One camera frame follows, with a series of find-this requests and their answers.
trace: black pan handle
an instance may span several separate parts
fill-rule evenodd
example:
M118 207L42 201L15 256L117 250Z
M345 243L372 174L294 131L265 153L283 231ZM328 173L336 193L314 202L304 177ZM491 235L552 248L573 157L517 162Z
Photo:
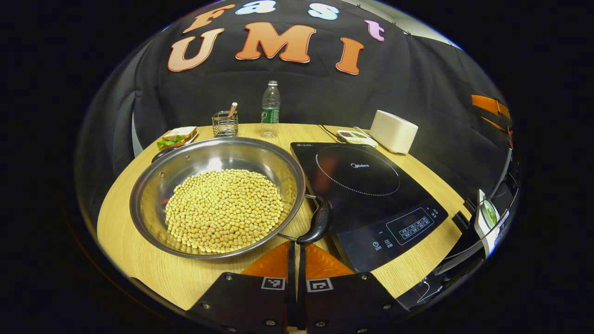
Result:
M311 218L309 231L297 238L297 243L300 245L310 244L322 239L326 231L328 231L330 221L332 220L332 205L329 201L320 196L305 195L305 197L315 198L318 208L314 212L314 216Z
M169 153L169 152L177 149L178 147L168 147L168 148L162 150L161 152L158 152L157 155L154 156L153 160L150 161L150 163L153 163L153 162L157 161L158 158L160 158L160 157L166 155L167 153Z

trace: black induction cooker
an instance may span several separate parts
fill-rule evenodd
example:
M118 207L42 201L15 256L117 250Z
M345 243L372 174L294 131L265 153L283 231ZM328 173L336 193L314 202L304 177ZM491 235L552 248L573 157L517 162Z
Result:
M330 202L330 235L357 272L392 261L447 218L433 196L369 145L291 143L291 150L310 192Z

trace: pink letter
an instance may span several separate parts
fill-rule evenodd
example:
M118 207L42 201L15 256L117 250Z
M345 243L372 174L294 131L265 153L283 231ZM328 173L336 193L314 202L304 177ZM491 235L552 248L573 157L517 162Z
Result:
M384 29L380 27L380 25L375 21L365 20L367 24L369 24L369 34L371 37L379 40L380 42L384 41L384 38L380 36L380 31L384 32Z

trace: round table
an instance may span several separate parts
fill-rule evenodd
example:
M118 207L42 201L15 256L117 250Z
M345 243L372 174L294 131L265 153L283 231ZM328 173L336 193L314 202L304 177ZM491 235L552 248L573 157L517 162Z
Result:
M318 125L279 124L279 136L271 139L261 138L258 133L259 127L259 124L240 124L238 136L265 140L289 152L291 142L332 143L336 141ZM338 129L352 130L345 127L326 127L332 132ZM199 134L194 142L213 138L212 126L198 129ZM104 252L125 275L142 281L163 298L187 310L196 303L221 273L240 273L286 240L280 237L272 238L260 247L240 256L215 260L186 259L151 245L134 227L129 212L129 200L134 183L159 152L157 141L140 153L111 186L99 213L97 237ZM443 260L461 235L452 217L461 211L467 219L470 219L470 212L464 207L464 200L449 185L413 156L390 153L381 145L377 150L415 179L448 212L448 218L417 245L372 271L386 290L396 298L420 282ZM297 237L309 230L312 209L315 210L315 208L312 205L305 205L306 202L282 231L283 234ZM340 259L340 255L331 246L328 237L315 244Z

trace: wire mesh cup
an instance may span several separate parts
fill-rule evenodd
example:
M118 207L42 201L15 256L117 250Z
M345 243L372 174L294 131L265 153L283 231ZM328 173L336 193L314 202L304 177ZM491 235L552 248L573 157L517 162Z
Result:
M213 115L213 136L237 137L237 110L229 117L229 111L219 111Z

